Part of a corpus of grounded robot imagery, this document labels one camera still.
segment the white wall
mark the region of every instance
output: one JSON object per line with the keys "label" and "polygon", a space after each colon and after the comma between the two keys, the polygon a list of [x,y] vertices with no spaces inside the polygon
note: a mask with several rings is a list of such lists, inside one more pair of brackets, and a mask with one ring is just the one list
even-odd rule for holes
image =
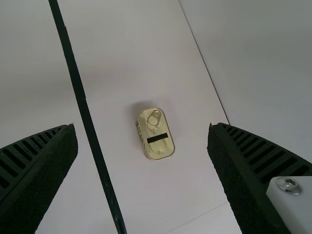
{"label": "white wall", "polygon": [[180,2],[230,123],[312,162],[312,1]]}

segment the black foam pad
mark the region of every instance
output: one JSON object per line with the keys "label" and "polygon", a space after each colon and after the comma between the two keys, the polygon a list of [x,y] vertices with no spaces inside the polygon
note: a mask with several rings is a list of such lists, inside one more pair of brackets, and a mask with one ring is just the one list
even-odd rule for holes
{"label": "black foam pad", "polygon": [[[223,123],[210,125],[207,149],[242,233],[289,234],[266,189],[270,178],[307,175],[311,165],[266,139]],[[284,164],[290,158],[295,164]]]}
{"label": "black foam pad", "polygon": [[78,154],[73,124],[0,149],[0,233],[36,231]]}

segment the screw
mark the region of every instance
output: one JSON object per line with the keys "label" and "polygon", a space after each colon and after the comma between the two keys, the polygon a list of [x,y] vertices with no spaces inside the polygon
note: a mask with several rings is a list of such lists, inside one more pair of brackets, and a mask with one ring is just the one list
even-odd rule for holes
{"label": "screw", "polygon": [[276,184],[281,190],[289,194],[299,195],[302,193],[301,185],[299,185],[299,183],[292,178],[280,177],[276,179]]}

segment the gold tin can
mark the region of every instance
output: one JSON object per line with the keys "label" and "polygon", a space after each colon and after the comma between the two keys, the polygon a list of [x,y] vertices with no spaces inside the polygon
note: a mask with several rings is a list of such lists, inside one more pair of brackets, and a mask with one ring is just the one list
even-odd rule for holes
{"label": "gold tin can", "polygon": [[138,114],[136,128],[149,159],[160,160],[174,153],[175,145],[161,109],[152,108]]}

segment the pull tab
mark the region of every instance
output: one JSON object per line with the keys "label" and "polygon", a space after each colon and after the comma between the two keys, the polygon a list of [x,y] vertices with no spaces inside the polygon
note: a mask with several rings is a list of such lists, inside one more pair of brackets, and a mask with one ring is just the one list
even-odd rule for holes
{"label": "pull tab", "polygon": [[147,123],[152,125],[153,127],[157,127],[159,125],[161,118],[161,112],[159,110],[154,110],[150,116],[147,117]]}

